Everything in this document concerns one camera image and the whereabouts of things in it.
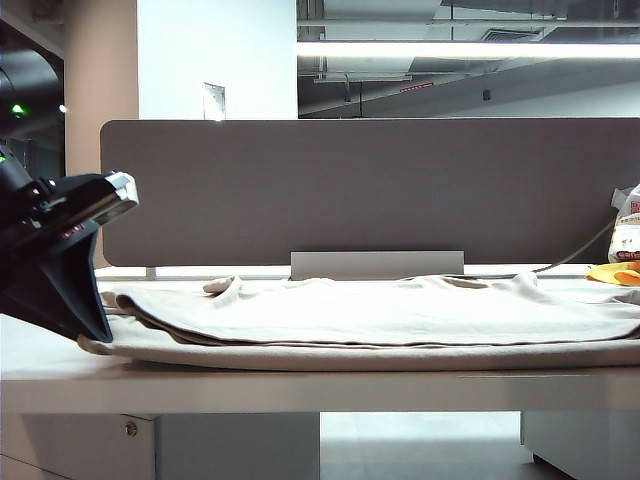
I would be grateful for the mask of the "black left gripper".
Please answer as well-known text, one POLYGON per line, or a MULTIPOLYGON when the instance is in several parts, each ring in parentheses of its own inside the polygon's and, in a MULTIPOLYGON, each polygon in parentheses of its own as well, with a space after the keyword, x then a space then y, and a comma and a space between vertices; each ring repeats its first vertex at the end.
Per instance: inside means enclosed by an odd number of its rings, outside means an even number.
POLYGON ((93 265, 104 177, 1 170, 1 312, 73 341, 113 339, 93 265))

